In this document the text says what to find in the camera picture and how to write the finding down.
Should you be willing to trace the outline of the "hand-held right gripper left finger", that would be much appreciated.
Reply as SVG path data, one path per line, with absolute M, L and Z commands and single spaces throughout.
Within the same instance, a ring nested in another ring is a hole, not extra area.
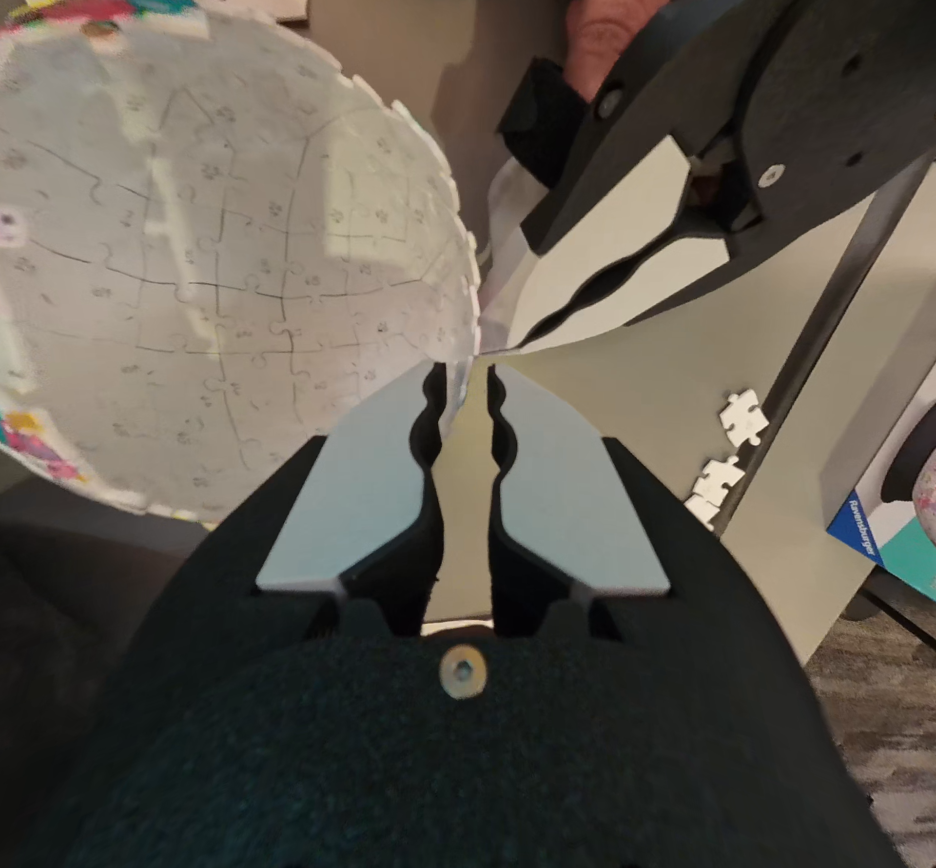
M 260 593 L 371 601 L 394 635 L 419 636 L 444 554 L 431 469 L 447 375 L 421 362 L 338 422 L 256 576 Z

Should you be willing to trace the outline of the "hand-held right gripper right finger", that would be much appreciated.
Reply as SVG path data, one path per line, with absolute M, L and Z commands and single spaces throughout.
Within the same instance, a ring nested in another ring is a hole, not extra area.
M 606 443 L 566 401 L 508 365 L 487 370 L 494 631 L 530 638 L 553 605 L 658 598 L 671 582 Z

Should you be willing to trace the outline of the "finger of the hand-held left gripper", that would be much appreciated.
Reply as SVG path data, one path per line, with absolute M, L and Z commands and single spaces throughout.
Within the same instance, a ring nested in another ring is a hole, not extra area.
M 614 331 L 726 265 L 724 237 L 711 230 L 677 231 L 603 269 L 568 303 L 539 320 L 515 354 L 579 343 Z
M 546 189 L 510 159 L 488 195 L 492 265 L 480 289 L 480 351 L 513 352 L 542 318 L 606 267 L 673 235 L 689 162 L 664 137 L 551 249 L 538 255 L 521 223 Z

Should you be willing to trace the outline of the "colourful puzzle ball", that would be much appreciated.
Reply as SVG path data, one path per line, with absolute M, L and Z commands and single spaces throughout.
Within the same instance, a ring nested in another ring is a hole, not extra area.
M 216 525 L 423 362 L 479 354 L 449 162 L 314 43 L 217 0 L 2 22 L 2 464 Z

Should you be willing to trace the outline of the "colourful puzzle box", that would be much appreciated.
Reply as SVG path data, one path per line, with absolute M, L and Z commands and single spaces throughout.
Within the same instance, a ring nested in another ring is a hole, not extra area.
M 910 404 L 826 533 L 935 600 L 935 405 Z

